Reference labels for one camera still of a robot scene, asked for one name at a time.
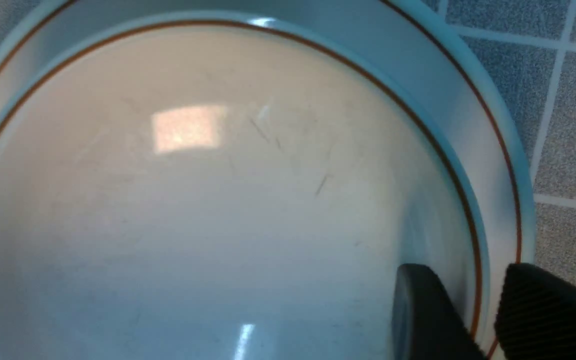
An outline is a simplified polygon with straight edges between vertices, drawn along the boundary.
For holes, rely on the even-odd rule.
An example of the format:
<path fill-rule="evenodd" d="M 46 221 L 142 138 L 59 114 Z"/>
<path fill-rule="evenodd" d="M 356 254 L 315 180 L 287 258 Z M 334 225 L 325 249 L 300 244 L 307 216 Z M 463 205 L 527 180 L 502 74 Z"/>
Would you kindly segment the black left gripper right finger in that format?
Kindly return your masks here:
<path fill-rule="evenodd" d="M 576 285 L 534 264 L 510 264 L 494 331 L 508 360 L 576 360 Z"/>

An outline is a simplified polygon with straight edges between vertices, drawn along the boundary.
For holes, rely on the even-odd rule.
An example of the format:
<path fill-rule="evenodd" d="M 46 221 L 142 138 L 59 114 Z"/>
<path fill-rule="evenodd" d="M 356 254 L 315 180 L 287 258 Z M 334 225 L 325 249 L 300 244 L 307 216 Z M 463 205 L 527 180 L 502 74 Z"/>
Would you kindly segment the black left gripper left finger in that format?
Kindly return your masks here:
<path fill-rule="evenodd" d="M 438 275 L 423 264 L 397 269 L 391 339 L 394 360 L 484 360 Z"/>

